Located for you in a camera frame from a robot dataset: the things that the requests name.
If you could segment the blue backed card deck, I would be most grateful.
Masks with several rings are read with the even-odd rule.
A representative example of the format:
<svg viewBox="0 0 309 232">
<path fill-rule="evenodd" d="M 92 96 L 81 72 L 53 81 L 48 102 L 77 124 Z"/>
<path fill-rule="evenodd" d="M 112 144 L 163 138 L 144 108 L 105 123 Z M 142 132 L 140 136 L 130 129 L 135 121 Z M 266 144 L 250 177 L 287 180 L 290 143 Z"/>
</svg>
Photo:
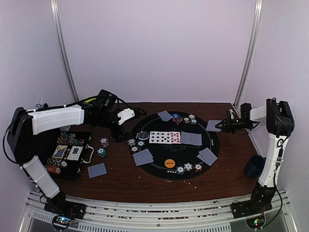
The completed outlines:
<svg viewBox="0 0 309 232">
<path fill-rule="evenodd" d="M 220 120 L 209 120 L 206 126 L 206 131 L 221 132 L 222 130 L 216 127 L 216 125 L 220 122 Z"/>
</svg>

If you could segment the blue white 10 chip stack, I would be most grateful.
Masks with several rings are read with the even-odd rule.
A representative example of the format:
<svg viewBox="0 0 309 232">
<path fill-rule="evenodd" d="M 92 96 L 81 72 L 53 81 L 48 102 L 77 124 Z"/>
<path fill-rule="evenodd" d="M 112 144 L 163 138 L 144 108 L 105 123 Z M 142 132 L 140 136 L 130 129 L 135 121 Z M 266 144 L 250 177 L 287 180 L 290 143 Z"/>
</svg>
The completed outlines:
<svg viewBox="0 0 309 232">
<path fill-rule="evenodd" d="M 100 144 L 102 147 L 108 147 L 109 146 L 109 140 L 107 138 L 101 138 Z"/>
</svg>

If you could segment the green blue chip top mat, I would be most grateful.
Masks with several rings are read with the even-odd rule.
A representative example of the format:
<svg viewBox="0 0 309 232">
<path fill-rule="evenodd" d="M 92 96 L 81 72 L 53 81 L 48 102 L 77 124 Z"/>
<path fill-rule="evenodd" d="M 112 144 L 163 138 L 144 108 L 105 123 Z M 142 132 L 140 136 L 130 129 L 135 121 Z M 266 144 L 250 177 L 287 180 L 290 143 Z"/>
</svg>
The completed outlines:
<svg viewBox="0 0 309 232">
<path fill-rule="evenodd" d="M 190 121 L 190 123 L 191 123 L 192 125 L 195 125 L 195 124 L 197 123 L 197 121 L 196 121 L 195 119 L 192 119 L 192 120 Z"/>
</svg>

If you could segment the green blue 50 chip stack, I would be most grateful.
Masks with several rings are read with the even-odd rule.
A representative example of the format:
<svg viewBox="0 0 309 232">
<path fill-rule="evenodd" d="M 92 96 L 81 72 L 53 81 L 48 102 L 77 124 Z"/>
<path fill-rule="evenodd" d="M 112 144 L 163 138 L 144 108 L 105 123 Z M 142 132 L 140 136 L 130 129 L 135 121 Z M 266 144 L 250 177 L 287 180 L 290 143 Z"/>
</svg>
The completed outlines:
<svg viewBox="0 0 309 232">
<path fill-rule="evenodd" d="M 106 152 L 106 149 L 105 148 L 99 148 L 97 150 L 97 154 L 99 157 L 103 158 L 106 156 L 107 152 Z"/>
</svg>

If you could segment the clear dealer button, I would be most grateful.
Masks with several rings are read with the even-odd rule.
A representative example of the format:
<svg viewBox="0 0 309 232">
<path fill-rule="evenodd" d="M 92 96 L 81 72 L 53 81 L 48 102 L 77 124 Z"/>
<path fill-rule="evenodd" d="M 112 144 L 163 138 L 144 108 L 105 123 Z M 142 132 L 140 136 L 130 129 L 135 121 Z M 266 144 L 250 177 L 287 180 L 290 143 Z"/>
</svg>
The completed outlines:
<svg viewBox="0 0 309 232">
<path fill-rule="evenodd" d="M 149 132 L 147 131 L 141 131 L 139 134 L 138 134 L 138 139 L 139 140 L 147 140 L 149 138 Z"/>
</svg>

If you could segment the blue small blind button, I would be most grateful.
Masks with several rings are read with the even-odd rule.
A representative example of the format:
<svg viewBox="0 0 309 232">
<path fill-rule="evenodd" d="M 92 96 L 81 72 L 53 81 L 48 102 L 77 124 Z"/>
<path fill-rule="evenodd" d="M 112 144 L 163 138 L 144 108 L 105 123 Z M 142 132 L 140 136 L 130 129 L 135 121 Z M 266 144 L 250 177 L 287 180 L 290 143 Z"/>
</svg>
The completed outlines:
<svg viewBox="0 0 309 232">
<path fill-rule="evenodd" d="M 173 118 L 181 118 L 181 116 L 180 116 L 178 113 L 172 114 L 172 117 L 173 117 Z"/>
</svg>

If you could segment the orange chip bottom mat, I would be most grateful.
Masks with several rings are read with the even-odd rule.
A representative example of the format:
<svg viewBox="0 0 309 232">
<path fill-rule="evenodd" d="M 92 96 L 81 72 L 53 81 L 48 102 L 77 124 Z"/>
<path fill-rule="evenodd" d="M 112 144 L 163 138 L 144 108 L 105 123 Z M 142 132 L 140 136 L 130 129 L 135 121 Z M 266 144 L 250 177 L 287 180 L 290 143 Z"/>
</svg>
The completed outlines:
<svg viewBox="0 0 309 232">
<path fill-rule="evenodd" d="M 195 172 L 199 173 L 199 172 L 202 171 L 202 169 L 203 169 L 203 166 L 201 164 L 195 164 L 194 165 Z"/>
</svg>

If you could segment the blue white chip bottom mat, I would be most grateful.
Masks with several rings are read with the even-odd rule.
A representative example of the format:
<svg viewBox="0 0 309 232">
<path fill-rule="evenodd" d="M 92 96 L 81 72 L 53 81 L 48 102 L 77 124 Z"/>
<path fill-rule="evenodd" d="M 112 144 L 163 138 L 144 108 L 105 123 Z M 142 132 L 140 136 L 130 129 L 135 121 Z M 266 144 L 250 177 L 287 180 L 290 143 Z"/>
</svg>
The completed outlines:
<svg viewBox="0 0 309 232">
<path fill-rule="evenodd" d="M 189 172 L 189 171 L 191 171 L 192 169 L 193 169 L 193 165 L 191 164 L 191 163 L 186 163 L 186 164 L 184 164 L 184 169 L 187 171 L 187 172 Z"/>
</svg>

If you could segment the green chip bottom mat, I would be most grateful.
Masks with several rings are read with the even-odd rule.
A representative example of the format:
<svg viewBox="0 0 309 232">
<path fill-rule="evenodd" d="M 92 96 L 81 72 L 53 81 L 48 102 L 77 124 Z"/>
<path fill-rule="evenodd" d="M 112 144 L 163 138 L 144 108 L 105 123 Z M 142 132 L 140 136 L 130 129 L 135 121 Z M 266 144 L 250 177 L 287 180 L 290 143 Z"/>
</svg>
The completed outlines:
<svg viewBox="0 0 309 232">
<path fill-rule="evenodd" d="M 177 174 L 184 174 L 184 172 L 185 172 L 185 169 L 182 166 L 178 166 L 176 168 L 176 173 Z"/>
</svg>

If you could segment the orange big blind button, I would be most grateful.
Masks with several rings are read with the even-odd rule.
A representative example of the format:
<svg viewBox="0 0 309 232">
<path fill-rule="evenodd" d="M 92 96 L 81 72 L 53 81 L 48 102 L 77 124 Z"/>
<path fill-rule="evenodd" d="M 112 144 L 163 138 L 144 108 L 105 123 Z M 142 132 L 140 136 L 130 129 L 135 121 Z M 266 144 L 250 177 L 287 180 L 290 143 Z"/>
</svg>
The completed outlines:
<svg viewBox="0 0 309 232">
<path fill-rule="evenodd" d="M 175 167 L 175 161 L 173 159 L 167 159 L 167 160 L 165 160 L 164 165 L 165 165 L 166 168 L 171 169 L 171 168 Z"/>
</svg>

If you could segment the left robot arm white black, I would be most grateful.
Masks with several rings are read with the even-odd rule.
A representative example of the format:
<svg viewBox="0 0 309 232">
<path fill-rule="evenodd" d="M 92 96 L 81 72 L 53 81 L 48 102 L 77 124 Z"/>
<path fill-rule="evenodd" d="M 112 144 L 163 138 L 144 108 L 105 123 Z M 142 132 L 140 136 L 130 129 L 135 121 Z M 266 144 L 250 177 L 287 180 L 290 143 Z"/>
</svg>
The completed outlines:
<svg viewBox="0 0 309 232">
<path fill-rule="evenodd" d="M 147 115 L 139 107 L 130 106 L 124 100 L 106 90 L 98 95 L 59 106 L 40 109 L 15 109 L 12 121 L 4 132 L 2 145 L 9 145 L 13 159 L 38 186 L 50 206 L 60 215 L 70 207 L 66 195 L 50 176 L 43 160 L 51 154 L 60 129 L 69 126 L 90 125 L 108 128 L 116 142 L 129 139 L 123 124 L 128 120 Z"/>
</svg>

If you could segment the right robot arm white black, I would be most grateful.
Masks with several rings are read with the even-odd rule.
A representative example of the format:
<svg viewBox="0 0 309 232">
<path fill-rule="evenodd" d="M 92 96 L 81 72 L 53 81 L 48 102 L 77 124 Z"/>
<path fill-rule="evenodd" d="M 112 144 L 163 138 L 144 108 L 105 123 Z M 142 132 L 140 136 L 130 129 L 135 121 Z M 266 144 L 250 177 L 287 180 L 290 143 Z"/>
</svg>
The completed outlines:
<svg viewBox="0 0 309 232">
<path fill-rule="evenodd" d="M 260 120 L 266 120 L 269 143 L 263 171 L 248 201 L 248 210 L 258 213 L 266 204 L 271 203 L 277 190 L 277 182 L 283 156 L 295 122 L 289 103 L 277 102 L 276 98 L 266 100 L 265 106 L 252 108 L 251 104 L 241 105 L 241 117 L 229 113 L 227 118 L 215 124 L 215 128 L 224 132 L 235 133 L 237 130 L 253 130 Z"/>
</svg>

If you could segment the green plastic bowl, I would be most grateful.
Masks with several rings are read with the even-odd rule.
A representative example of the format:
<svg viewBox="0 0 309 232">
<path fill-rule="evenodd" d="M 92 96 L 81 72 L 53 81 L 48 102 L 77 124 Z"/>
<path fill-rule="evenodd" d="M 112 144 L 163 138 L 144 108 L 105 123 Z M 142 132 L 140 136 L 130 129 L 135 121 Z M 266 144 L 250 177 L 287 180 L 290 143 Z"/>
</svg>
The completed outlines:
<svg viewBox="0 0 309 232">
<path fill-rule="evenodd" d="M 89 97 L 89 98 L 85 99 L 84 102 L 89 103 L 89 102 L 94 101 L 94 100 L 96 100 L 96 97 Z"/>
</svg>

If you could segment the boxed card deck white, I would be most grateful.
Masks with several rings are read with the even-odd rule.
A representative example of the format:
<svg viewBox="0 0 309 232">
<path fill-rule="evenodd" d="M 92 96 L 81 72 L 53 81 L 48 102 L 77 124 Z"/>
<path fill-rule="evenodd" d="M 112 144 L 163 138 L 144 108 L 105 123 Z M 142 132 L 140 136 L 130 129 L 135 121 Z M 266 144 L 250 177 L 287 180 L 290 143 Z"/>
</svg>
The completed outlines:
<svg viewBox="0 0 309 232">
<path fill-rule="evenodd" d="M 67 160 L 78 161 L 82 153 L 82 150 L 83 150 L 82 146 L 72 146 L 67 156 Z"/>
</svg>

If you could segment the black poker set case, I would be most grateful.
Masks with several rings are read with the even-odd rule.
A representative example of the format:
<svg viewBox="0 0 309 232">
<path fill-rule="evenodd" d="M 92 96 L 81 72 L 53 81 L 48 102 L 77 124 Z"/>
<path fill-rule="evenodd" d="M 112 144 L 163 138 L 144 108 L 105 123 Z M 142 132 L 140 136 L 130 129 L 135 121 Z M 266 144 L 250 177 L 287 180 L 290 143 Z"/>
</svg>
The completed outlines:
<svg viewBox="0 0 309 232">
<path fill-rule="evenodd" d="M 86 150 L 90 147 L 91 133 L 85 131 L 61 131 L 63 127 L 81 125 L 85 109 L 75 104 L 70 107 L 36 111 L 33 114 L 33 134 L 47 136 L 50 142 L 46 152 L 39 155 L 43 166 L 52 177 L 77 180 L 85 160 Z"/>
</svg>

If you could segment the dark blue mug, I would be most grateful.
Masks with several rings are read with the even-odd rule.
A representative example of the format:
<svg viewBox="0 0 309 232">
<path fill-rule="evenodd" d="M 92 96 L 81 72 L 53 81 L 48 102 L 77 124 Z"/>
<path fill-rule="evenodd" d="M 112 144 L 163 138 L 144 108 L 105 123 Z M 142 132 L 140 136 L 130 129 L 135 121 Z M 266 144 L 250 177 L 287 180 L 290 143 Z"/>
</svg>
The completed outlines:
<svg viewBox="0 0 309 232">
<path fill-rule="evenodd" d="M 246 176 L 249 179 L 260 177 L 265 166 L 266 158 L 260 155 L 252 156 L 244 169 Z"/>
</svg>

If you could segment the round black poker mat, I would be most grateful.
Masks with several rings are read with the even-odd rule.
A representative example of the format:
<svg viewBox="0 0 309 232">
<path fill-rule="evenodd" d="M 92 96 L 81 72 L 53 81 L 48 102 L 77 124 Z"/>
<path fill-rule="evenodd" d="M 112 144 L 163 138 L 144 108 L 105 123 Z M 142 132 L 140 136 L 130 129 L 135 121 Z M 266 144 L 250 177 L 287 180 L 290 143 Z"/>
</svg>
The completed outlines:
<svg viewBox="0 0 309 232">
<path fill-rule="evenodd" d="M 184 112 L 169 112 L 171 115 L 174 113 L 178 113 L 181 117 L 189 118 L 188 116 L 191 113 L 184 113 Z M 195 120 L 197 123 L 192 125 L 190 122 L 185 123 L 184 120 L 177 125 L 173 120 L 169 120 L 167 122 L 162 121 L 161 118 L 157 114 L 153 114 L 141 120 L 132 130 L 131 134 L 134 137 L 136 144 L 130 147 L 130 152 L 133 154 L 140 152 L 145 149 L 149 149 L 153 156 L 153 162 L 148 163 L 145 165 L 141 165 L 140 167 L 156 176 L 163 179 L 169 180 L 184 180 L 196 177 L 208 169 L 211 166 L 208 166 L 202 160 L 200 160 L 197 155 L 199 151 L 209 148 L 213 154 L 218 157 L 220 151 L 220 144 L 218 136 L 215 132 L 208 132 L 206 131 L 207 122 L 203 119 L 195 116 Z M 149 138 L 144 140 L 145 145 L 139 146 L 138 142 L 142 141 L 138 139 L 138 134 L 141 131 L 166 131 L 166 132 L 189 132 L 189 133 L 197 133 L 202 135 L 202 145 L 185 145 L 185 144 L 151 144 L 149 143 Z M 164 165 L 165 160 L 173 159 L 175 161 L 175 167 L 169 169 L 166 168 Z M 185 171 L 184 174 L 177 174 L 176 168 L 178 166 L 184 166 L 186 163 L 191 163 L 193 165 L 193 169 L 189 172 Z M 194 170 L 195 164 L 201 164 L 203 169 L 201 172 L 197 173 Z"/>
</svg>

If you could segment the boxed card deck gold blue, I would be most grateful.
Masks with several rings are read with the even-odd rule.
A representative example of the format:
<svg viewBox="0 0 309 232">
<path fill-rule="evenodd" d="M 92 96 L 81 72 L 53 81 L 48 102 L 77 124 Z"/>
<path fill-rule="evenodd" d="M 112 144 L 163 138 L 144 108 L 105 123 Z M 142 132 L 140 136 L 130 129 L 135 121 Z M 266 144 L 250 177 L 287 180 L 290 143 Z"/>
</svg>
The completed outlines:
<svg viewBox="0 0 309 232">
<path fill-rule="evenodd" d="M 58 145 L 52 155 L 52 158 L 62 159 L 66 154 L 67 148 L 68 148 L 67 145 Z"/>
</svg>

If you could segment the green chip row in case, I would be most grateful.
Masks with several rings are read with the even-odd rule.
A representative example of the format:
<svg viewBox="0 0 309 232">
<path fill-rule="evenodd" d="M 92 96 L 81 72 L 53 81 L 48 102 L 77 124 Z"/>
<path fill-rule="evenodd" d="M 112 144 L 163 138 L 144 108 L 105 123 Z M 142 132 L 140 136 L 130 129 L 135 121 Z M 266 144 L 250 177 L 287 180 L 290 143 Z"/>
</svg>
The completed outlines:
<svg viewBox="0 0 309 232">
<path fill-rule="evenodd" d="M 66 161 L 56 158 L 48 158 L 46 163 L 47 165 L 56 166 L 60 168 L 68 167 L 68 163 Z"/>
</svg>

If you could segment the orange chip row in case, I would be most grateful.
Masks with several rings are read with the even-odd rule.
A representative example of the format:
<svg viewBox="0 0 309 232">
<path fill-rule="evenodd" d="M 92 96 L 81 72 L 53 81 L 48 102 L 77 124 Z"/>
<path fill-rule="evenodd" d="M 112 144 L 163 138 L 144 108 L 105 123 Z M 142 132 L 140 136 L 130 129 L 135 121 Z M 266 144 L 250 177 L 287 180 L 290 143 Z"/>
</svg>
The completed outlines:
<svg viewBox="0 0 309 232">
<path fill-rule="evenodd" d="M 56 175 L 61 174 L 61 168 L 58 166 L 45 165 L 45 168 L 47 172 L 50 174 L 56 174 Z"/>
</svg>

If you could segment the right aluminium frame post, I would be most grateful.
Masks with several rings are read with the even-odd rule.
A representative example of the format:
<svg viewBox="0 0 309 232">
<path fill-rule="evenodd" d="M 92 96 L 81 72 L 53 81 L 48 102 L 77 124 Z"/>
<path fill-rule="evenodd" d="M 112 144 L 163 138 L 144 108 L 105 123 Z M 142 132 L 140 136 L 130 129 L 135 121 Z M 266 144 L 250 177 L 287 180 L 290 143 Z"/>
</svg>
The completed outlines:
<svg viewBox="0 0 309 232">
<path fill-rule="evenodd" d="M 251 75 L 251 70 L 253 66 L 253 57 L 254 57 L 255 51 L 258 46 L 258 40 L 259 40 L 259 35 L 260 35 L 260 30 L 261 30 L 263 7 L 264 7 L 263 0 L 255 1 L 255 9 L 254 9 L 254 14 L 253 14 L 251 35 L 249 39 L 249 45 L 247 49 L 247 54 L 246 54 L 246 58 L 244 62 L 244 67 L 242 70 L 239 87 L 238 87 L 236 97 L 234 100 L 235 107 L 240 107 L 244 94 L 247 89 L 250 75 Z"/>
</svg>

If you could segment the aluminium frame post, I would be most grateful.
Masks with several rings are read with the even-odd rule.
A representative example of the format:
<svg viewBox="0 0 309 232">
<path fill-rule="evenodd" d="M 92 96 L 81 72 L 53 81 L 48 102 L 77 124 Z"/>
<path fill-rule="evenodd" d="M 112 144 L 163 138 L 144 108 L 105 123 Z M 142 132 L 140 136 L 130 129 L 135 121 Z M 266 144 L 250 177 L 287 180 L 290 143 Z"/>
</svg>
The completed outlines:
<svg viewBox="0 0 309 232">
<path fill-rule="evenodd" d="M 69 89 L 70 89 L 73 99 L 75 101 L 78 101 L 79 97 L 78 97 L 76 86 L 75 86 L 75 83 L 72 77 L 72 72 L 71 72 L 69 59 L 68 59 L 68 55 L 66 51 L 65 40 L 63 36 L 61 19 L 60 19 L 60 12 L 59 12 L 59 7 L 58 7 L 58 1 L 51 0 L 50 3 L 51 3 L 52 16 L 53 16 L 53 20 L 54 20 L 54 24 L 56 28 L 57 40 L 58 40 L 60 56 L 61 56 L 65 76 L 66 76 Z"/>
<path fill-rule="evenodd" d="M 255 1 L 255 9 L 254 9 L 254 14 L 253 14 L 251 35 L 249 39 L 249 45 L 247 49 L 247 54 L 246 54 L 246 58 L 244 62 L 244 67 L 242 70 L 239 87 L 238 87 L 236 97 L 234 100 L 235 107 L 240 107 L 244 94 L 247 89 L 250 75 L 251 75 L 251 70 L 253 66 L 253 57 L 254 57 L 255 51 L 258 46 L 258 40 L 259 40 L 259 35 L 260 35 L 260 30 L 261 30 L 263 7 L 264 7 L 263 0 Z"/>
</svg>

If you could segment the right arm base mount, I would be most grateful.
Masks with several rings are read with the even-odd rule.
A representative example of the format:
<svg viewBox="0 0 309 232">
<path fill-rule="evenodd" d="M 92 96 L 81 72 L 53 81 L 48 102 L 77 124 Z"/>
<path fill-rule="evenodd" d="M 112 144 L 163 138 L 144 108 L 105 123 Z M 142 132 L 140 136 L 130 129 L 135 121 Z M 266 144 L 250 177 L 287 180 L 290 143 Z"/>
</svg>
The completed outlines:
<svg viewBox="0 0 309 232">
<path fill-rule="evenodd" d="M 230 207 L 234 218 L 248 217 L 272 209 L 271 201 L 276 193 L 274 187 L 263 187 L 257 183 L 247 201 L 233 202 Z"/>
</svg>

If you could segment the aluminium front rail frame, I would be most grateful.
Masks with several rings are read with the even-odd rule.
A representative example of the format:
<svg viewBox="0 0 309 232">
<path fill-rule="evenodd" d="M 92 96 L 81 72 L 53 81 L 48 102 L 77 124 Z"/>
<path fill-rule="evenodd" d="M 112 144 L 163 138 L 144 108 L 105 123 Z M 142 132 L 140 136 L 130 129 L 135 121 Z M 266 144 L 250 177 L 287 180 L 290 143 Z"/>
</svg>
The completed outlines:
<svg viewBox="0 0 309 232">
<path fill-rule="evenodd" d="M 186 203 L 120 203 L 69 197 L 86 205 L 83 219 L 61 226 L 44 210 L 41 194 L 31 192 L 25 205 L 21 232 L 296 232 L 293 210 L 284 191 L 275 196 L 272 209 L 235 218 L 232 203 L 249 196 Z"/>
</svg>

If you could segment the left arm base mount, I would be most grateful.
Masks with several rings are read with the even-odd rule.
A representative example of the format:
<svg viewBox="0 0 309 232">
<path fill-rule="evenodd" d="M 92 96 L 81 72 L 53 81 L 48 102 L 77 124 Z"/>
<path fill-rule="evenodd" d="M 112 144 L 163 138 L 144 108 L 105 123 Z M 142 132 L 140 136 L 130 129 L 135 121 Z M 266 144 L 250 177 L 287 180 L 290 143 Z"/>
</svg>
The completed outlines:
<svg viewBox="0 0 309 232">
<path fill-rule="evenodd" d="M 44 210 L 57 215 L 63 215 L 71 219 L 83 219 L 86 205 L 66 200 L 66 195 L 60 191 L 55 197 L 47 198 Z"/>
</svg>

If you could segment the left aluminium frame post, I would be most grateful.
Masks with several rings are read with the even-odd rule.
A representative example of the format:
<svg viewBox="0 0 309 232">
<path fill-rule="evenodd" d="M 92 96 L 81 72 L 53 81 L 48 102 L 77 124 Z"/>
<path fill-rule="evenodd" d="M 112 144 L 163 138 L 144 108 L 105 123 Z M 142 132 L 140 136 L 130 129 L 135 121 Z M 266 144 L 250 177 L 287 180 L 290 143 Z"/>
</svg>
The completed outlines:
<svg viewBox="0 0 309 232">
<path fill-rule="evenodd" d="M 60 19 L 60 12 L 59 12 L 59 7 L 58 7 L 58 1 L 51 0 L 50 3 L 51 3 L 52 16 L 53 16 L 53 20 L 54 20 L 54 24 L 56 28 L 57 40 L 58 40 L 60 56 L 61 56 L 65 76 L 66 76 L 69 89 L 70 89 L 73 99 L 75 101 L 78 101 L 79 97 L 78 97 L 76 86 L 75 86 L 75 83 L 72 77 L 72 72 L 71 72 L 69 59 L 68 59 L 68 55 L 66 51 L 65 40 L 63 36 L 61 19 Z"/>
</svg>

